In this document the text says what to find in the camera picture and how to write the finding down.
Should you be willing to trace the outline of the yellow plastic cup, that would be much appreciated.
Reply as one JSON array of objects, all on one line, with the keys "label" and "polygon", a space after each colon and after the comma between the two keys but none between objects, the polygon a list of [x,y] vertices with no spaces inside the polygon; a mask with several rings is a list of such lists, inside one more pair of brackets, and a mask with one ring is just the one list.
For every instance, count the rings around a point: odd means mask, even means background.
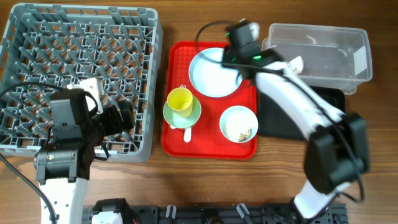
[{"label": "yellow plastic cup", "polygon": [[168,94],[167,104],[180,117],[187,117],[192,113],[193,94],[185,87],[175,88]]}]

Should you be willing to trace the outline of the light green bowl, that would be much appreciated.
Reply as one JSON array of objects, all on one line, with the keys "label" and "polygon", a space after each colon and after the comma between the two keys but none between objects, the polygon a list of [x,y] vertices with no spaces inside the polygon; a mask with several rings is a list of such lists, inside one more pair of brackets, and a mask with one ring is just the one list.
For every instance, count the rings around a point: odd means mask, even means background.
[{"label": "light green bowl", "polygon": [[179,116],[171,107],[165,103],[163,107],[163,116],[165,122],[177,129],[187,129],[195,125],[201,116],[201,104],[199,100],[193,96],[193,109],[187,117]]}]

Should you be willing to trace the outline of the large light blue plate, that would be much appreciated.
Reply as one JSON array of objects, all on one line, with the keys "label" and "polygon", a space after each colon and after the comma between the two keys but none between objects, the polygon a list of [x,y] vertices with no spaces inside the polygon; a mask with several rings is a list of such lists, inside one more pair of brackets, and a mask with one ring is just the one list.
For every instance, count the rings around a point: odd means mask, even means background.
[{"label": "large light blue plate", "polygon": [[204,58],[221,61],[222,56],[223,48],[209,48],[192,59],[188,70],[189,79],[202,95],[221,98],[232,94],[240,86],[243,78],[237,70],[224,68]]}]

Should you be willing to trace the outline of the white napkin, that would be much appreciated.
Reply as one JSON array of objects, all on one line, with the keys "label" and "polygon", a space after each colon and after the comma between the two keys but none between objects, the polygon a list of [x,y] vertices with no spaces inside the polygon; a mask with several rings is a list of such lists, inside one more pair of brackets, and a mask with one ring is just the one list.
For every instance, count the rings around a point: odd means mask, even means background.
[{"label": "white napkin", "polygon": [[304,68],[302,57],[298,56],[294,58],[288,63],[288,66],[296,75],[299,75],[300,73],[302,73],[302,70]]}]

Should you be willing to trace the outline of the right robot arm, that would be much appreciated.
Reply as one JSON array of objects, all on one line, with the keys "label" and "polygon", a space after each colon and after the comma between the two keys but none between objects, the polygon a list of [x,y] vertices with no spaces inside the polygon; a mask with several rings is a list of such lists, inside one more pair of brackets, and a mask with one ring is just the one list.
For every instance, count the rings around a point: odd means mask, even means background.
[{"label": "right robot arm", "polygon": [[221,65],[237,69],[276,102],[307,140],[303,165],[307,180],[293,199],[300,219],[310,222],[318,218],[353,182],[359,185],[362,202],[361,176],[370,168],[365,120],[327,103],[299,79],[291,63],[272,49],[262,50],[258,29],[247,20],[230,23]]}]

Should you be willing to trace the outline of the small light blue bowl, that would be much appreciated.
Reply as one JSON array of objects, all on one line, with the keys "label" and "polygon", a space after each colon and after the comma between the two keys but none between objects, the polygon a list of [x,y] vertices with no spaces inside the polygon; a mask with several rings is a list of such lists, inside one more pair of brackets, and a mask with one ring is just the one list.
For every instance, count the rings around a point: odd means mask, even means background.
[{"label": "small light blue bowl", "polygon": [[233,143],[245,143],[254,139],[258,131],[255,113],[245,106],[232,106],[226,109],[219,121],[223,136]]}]

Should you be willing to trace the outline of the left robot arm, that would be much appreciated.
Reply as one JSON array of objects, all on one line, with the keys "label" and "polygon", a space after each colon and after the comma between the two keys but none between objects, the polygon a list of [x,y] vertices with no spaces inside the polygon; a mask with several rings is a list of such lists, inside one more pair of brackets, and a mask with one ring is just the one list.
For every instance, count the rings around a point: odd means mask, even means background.
[{"label": "left robot arm", "polygon": [[132,103],[118,101],[102,113],[88,108],[90,93],[63,89],[50,97],[53,141],[46,141],[34,157],[41,200],[42,223],[81,223],[90,180],[90,166],[99,156],[95,147],[107,147],[106,136],[134,127]]}]

